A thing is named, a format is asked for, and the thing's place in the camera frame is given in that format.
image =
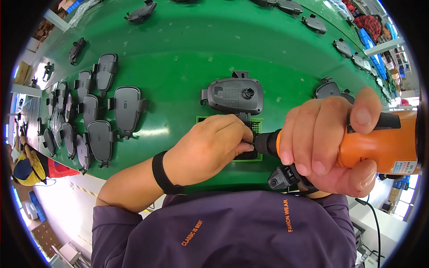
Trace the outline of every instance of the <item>black wristband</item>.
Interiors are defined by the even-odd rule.
[[[173,185],[165,174],[162,160],[166,152],[167,151],[160,152],[159,154],[154,156],[154,158],[152,159],[152,173],[154,174],[155,181],[157,182],[159,187],[161,187],[165,194],[177,195],[183,191],[184,186]]]

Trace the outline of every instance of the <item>orange screwdriver handle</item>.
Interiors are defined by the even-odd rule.
[[[417,111],[381,113],[377,126],[367,135],[356,133],[348,123],[338,147],[335,164],[353,168],[365,159],[372,159],[377,163],[377,173],[420,173],[420,165],[417,162],[416,121]],[[272,147],[274,144],[270,140],[276,139],[276,152],[280,157],[281,129],[272,134],[277,135],[267,138],[267,147]]]

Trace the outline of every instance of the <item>purple shirt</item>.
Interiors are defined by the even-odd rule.
[[[176,196],[144,220],[94,208],[92,267],[355,267],[347,199],[268,191]]]

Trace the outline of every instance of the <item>hand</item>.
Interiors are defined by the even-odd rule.
[[[25,136],[24,135],[22,135],[22,136],[19,137],[19,141],[21,142],[22,145],[24,145],[24,144],[27,143],[27,141],[25,140]]]
[[[237,155],[253,151],[252,131],[233,114],[213,115],[192,127],[164,155],[164,171],[174,185],[192,185],[219,173]]]
[[[347,114],[356,132],[368,134],[378,122],[381,103],[370,87],[357,94],[354,105],[332,96],[311,99],[286,115],[280,139],[284,165],[295,163],[299,174],[320,191],[364,197],[374,187],[377,164],[364,160],[352,169],[335,166]]]

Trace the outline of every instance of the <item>fingernail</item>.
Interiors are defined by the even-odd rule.
[[[281,154],[280,154],[280,160],[281,160],[281,163],[283,164],[283,165],[290,165],[290,164],[292,164],[292,155],[289,153],[289,152],[282,152]]]
[[[367,108],[362,108],[356,112],[356,121],[365,126],[371,124],[372,118]]]
[[[255,147],[253,145],[251,145],[251,144],[249,144],[249,145],[250,145],[250,148],[245,150],[245,152],[252,152],[255,150]]]
[[[375,173],[371,173],[364,181],[361,181],[360,188],[365,189],[375,179]]]
[[[314,161],[313,162],[313,171],[317,174],[317,175],[325,175],[326,174],[326,167],[322,162],[319,161]]]
[[[301,174],[302,176],[307,176],[308,174],[308,171],[307,171],[307,168],[305,167],[305,165],[302,165],[302,164],[295,164],[295,168],[296,168],[296,171],[299,173],[299,174]]]

